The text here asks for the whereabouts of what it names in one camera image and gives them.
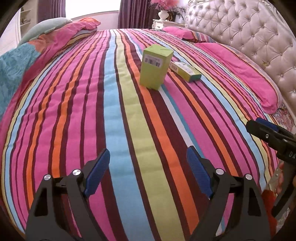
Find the right hand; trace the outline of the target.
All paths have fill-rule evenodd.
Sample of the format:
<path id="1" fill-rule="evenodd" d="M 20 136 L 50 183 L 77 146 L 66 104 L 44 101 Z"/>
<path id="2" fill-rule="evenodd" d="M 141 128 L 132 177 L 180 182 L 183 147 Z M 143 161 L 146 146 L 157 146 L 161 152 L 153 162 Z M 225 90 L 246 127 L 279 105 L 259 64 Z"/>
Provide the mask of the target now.
<path id="1" fill-rule="evenodd" d="M 281 162 L 279 164 L 280 173 L 278 175 L 278 182 L 277 182 L 277 186 L 275 189 L 275 192 L 277 195 L 279 195 L 282 192 L 282 186 L 283 186 L 283 182 L 284 182 L 284 176 L 283 176 L 284 175 L 284 172 L 283 172 L 284 165 L 285 165 L 284 162 Z"/>

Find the red sleeve forearm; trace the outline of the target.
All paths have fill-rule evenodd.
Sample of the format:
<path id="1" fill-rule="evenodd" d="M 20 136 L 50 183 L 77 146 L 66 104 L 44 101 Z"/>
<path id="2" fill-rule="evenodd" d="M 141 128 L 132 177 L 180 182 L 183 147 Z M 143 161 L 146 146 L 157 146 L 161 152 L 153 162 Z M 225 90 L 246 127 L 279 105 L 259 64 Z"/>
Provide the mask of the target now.
<path id="1" fill-rule="evenodd" d="M 264 190 L 261 194 L 261 197 L 262 197 L 264 207 L 265 207 L 266 213 L 267 213 L 271 240 L 278 240 L 278 239 L 276 239 L 276 227 L 277 227 L 278 221 L 271 214 L 271 210 L 274 206 L 276 195 L 271 190 Z"/>

